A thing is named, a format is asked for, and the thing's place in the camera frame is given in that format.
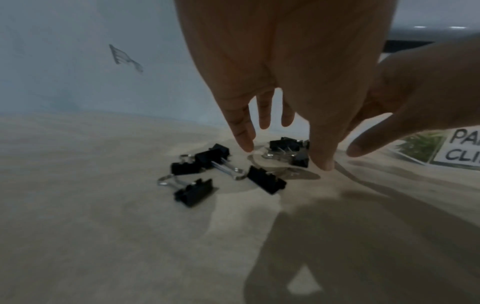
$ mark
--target hand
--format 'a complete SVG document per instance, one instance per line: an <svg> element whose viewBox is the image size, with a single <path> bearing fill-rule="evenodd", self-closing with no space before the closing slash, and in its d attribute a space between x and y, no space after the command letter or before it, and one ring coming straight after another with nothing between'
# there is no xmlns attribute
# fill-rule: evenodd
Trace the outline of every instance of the hand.
<svg viewBox="0 0 480 304"><path fill-rule="evenodd" d="M480 124L480 36L399 52L377 67L363 107L350 123L393 113L356 138L358 157L412 133Z"/></svg>
<svg viewBox="0 0 480 304"><path fill-rule="evenodd" d="M247 152L270 124L274 89L283 90L282 124L309 121L310 157L324 170L362 106L395 0L176 0L193 61L233 135Z"/></svg>

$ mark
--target fingernail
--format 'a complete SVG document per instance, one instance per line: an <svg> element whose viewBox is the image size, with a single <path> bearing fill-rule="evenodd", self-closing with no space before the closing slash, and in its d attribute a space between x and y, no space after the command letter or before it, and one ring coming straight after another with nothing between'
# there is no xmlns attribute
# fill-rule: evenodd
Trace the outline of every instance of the fingernail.
<svg viewBox="0 0 480 304"><path fill-rule="evenodd" d="M357 145L350 145L346 150L346 154L350 157L359 157L362 155L362 152L362 148Z"/></svg>
<svg viewBox="0 0 480 304"><path fill-rule="evenodd" d="M333 159L330 159L325 162L325 171L332 171L335 169L335 161Z"/></svg>

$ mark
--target white wall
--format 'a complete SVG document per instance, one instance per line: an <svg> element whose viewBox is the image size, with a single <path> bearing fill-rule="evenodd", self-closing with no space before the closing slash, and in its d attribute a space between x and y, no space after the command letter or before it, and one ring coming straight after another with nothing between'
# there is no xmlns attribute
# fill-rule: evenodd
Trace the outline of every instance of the white wall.
<svg viewBox="0 0 480 304"><path fill-rule="evenodd" d="M109 44L143 74L116 65ZM172 0L2 0L0 92L0 114L103 110L224 124ZM301 118L280 126L280 93L274 103L271 128L306 137Z"/></svg>

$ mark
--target skin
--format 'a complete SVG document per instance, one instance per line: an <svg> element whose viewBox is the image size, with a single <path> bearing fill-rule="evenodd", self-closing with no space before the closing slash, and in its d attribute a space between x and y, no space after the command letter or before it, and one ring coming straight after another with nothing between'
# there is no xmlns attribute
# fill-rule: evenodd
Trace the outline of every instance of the skin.
<svg viewBox="0 0 480 304"><path fill-rule="evenodd" d="M383 60L347 133L365 119L393 114L356 138L347 154L363 156L416 132L480 125L479 54L480 36L473 36Z"/></svg>
<svg viewBox="0 0 480 304"><path fill-rule="evenodd" d="M198 71L238 144L253 150L249 103L270 125L275 88L282 124L310 124L310 158L332 170L338 142L362 107L395 0L176 0Z"/></svg>

